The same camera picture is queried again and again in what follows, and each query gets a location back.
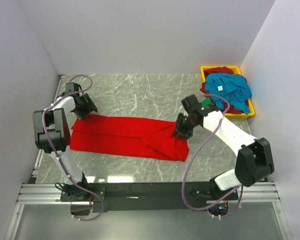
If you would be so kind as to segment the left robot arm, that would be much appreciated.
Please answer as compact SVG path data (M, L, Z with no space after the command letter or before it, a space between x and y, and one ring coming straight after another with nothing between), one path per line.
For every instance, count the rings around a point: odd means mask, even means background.
M75 163L70 151L71 133L67 114L74 113L78 120L84 120L98 109L78 83L67 83L63 92L50 107L32 114L34 141L38 149L49 154L64 177L62 190L72 190L78 201L86 200L90 188L82 170Z

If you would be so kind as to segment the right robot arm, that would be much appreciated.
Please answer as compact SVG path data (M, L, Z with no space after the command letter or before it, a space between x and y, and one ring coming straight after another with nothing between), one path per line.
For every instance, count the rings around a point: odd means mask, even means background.
M214 133L235 154L235 167L212 179L209 193L220 200L227 190L261 181L275 171L271 145L264 137L257 139L237 127L213 104L202 105L192 94L181 101L186 114L179 113L173 137L187 140L197 126Z

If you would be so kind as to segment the bright red t shirt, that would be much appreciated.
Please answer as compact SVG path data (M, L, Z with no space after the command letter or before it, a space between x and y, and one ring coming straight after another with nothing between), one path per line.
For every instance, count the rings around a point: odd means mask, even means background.
M184 162L187 140L172 136L175 123L144 117L89 114L72 126L70 149Z

